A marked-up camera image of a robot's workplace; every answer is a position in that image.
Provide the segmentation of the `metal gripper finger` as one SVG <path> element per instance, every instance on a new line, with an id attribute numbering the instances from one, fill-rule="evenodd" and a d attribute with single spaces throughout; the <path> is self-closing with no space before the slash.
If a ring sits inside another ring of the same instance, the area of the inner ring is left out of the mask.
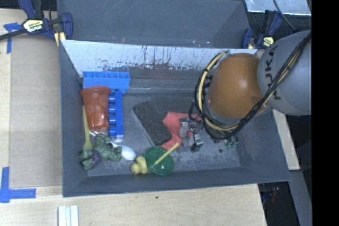
<path id="1" fill-rule="evenodd" d="M 192 152 L 198 152 L 200 148 L 203 146 L 203 140 L 199 133 L 194 133 L 193 135 L 193 145 L 191 146 Z"/>

